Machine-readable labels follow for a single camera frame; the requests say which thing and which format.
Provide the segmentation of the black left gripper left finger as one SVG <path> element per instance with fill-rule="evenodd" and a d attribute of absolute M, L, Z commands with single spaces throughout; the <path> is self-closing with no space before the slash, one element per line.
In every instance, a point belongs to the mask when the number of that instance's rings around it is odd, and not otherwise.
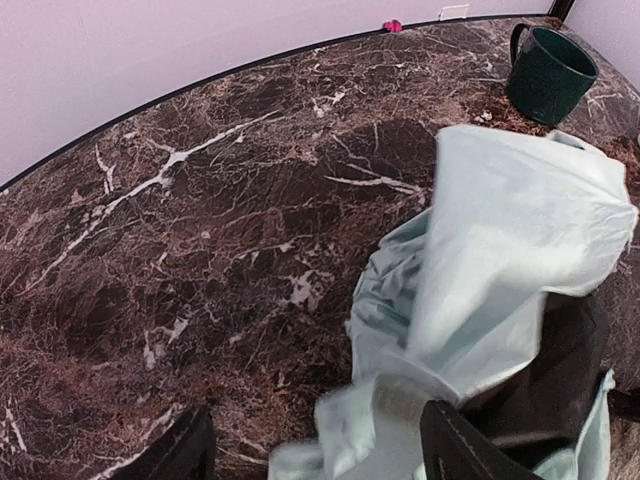
<path fill-rule="evenodd" d="M 216 434 L 209 410 L 191 407 L 113 480 L 214 479 Z"/>

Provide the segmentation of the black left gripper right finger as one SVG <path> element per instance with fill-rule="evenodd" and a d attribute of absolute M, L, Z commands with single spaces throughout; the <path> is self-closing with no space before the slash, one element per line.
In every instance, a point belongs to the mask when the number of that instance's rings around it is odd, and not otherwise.
<path fill-rule="evenodd" d="M 420 419 L 428 480 L 537 480 L 490 443 L 451 404 L 428 401 Z"/>

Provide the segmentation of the mint green folding umbrella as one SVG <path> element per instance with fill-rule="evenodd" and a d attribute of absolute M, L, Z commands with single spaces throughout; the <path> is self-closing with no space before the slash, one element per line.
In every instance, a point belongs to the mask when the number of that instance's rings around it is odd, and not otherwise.
<path fill-rule="evenodd" d="M 603 479 L 609 319 L 590 295 L 638 210 L 622 162 L 560 131 L 441 129 L 432 204 L 385 235 L 352 297 L 352 380 L 272 479 L 427 479 L 424 405 L 451 404 L 539 479 Z"/>

